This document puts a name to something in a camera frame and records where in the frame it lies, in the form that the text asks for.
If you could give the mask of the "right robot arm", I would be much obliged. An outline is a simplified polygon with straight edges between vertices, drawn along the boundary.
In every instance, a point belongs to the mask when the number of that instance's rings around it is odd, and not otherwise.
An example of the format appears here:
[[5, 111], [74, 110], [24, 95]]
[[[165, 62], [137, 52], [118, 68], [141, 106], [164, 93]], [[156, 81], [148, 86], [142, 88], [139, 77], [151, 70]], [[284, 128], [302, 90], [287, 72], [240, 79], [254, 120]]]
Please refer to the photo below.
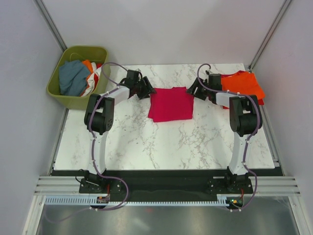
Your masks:
[[187, 93], [201, 100], [208, 99], [213, 104], [229, 108], [229, 122], [234, 133], [234, 147], [228, 170], [233, 176], [224, 180], [224, 187], [234, 193], [242, 186], [239, 177], [248, 173], [247, 160], [250, 144], [262, 127], [257, 96], [223, 91], [220, 74], [210, 74], [203, 80], [196, 78]]

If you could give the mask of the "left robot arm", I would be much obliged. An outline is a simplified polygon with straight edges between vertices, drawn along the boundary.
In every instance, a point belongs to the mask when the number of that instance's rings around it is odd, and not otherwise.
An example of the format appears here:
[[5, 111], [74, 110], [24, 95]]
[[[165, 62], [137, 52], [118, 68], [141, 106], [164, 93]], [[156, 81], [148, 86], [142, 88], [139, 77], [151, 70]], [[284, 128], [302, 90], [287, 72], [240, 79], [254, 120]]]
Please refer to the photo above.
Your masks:
[[105, 150], [109, 131], [113, 126], [114, 108], [117, 104], [137, 96], [149, 98], [156, 91], [141, 71], [128, 70], [127, 75], [115, 88], [103, 94], [92, 94], [84, 116], [84, 124], [91, 135], [91, 161], [88, 172], [97, 175], [92, 178], [90, 187], [96, 192], [107, 188]]

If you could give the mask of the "magenta t shirt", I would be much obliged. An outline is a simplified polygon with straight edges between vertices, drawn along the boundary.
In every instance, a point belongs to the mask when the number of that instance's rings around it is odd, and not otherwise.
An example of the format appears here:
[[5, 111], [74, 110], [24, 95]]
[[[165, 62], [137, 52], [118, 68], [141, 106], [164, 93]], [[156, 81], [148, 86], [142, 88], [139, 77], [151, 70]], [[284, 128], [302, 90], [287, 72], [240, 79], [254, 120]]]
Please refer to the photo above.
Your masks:
[[186, 87], [156, 88], [151, 94], [148, 118], [154, 123], [193, 118], [194, 97]]

